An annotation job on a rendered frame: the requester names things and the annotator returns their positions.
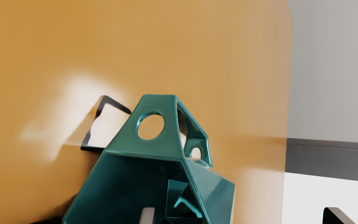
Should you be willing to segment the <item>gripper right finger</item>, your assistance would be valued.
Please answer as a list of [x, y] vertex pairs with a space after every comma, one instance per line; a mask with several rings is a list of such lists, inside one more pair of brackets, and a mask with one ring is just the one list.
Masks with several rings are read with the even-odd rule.
[[356, 224], [342, 210], [337, 207], [325, 207], [323, 224]]

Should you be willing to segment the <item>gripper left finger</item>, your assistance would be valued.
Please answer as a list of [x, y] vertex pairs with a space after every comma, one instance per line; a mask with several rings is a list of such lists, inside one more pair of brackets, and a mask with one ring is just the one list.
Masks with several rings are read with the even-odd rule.
[[143, 208], [139, 220], [139, 224], [155, 224], [155, 208]]

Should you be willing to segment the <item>teal faceted mug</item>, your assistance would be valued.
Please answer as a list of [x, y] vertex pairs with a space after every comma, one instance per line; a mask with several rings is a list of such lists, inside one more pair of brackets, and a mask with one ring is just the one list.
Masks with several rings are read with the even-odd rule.
[[233, 224], [235, 184], [214, 169], [208, 135], [175, 95], [143, 95], [101, 152], [62, 224]]

